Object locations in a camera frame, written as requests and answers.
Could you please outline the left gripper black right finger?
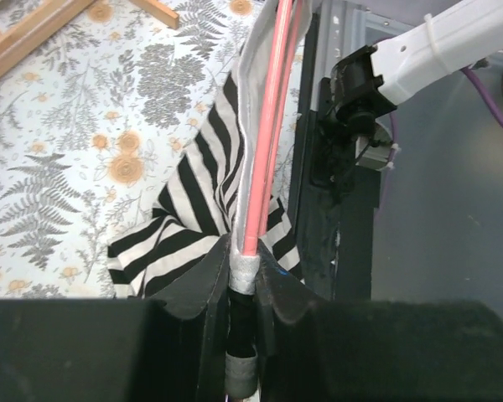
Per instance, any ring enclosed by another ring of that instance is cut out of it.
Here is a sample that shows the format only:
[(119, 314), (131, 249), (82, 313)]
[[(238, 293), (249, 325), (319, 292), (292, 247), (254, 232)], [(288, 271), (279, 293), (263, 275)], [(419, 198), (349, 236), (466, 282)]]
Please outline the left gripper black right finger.
[(477, 301), (328, 301), (260, 246), (263, 401), (503, 401), (503, 321)]

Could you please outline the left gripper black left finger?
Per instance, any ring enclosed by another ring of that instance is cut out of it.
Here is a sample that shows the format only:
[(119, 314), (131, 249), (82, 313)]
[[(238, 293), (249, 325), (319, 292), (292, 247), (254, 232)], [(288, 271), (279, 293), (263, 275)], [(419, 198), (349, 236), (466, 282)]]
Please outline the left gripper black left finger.
[(145, 299), (0, 299), (0, 401), (224, 400), (229, 251)]

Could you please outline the pink wire hanger front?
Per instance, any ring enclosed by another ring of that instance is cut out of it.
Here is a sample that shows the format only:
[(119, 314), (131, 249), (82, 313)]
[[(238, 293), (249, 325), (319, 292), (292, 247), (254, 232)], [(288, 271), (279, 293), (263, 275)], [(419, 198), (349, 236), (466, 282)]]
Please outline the pink wire hanger front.
[(257, 254), (258, 240), (267, 229), (273, 169), (302, 10), (302, 1), (280, 1), (277, 6), (244, 227), (245, 256)]

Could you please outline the black white striped tank top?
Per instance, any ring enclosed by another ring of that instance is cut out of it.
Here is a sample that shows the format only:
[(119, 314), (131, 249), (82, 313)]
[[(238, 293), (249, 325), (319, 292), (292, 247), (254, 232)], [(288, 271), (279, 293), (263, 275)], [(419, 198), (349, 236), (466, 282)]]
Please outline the black white striped tank top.
[(262, 7), (205, 122), (159, 193), (151, 219), (108, 245), (116, 297), (154, 295), (228, 234), (231, 289), (254, 292), (259, 260), (244, 255), (242, 246), (276, 13), (274, 1)]

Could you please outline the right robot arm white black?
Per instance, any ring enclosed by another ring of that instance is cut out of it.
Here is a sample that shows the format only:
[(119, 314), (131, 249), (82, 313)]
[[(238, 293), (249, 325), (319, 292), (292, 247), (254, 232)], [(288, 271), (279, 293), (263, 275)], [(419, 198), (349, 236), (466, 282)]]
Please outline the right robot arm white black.
[(325, 125), (376, 145), (375, 121), (420, 90), (503, 49), (503, 1), (459, 1), (415, 28), (365, 45), (331, 70)]

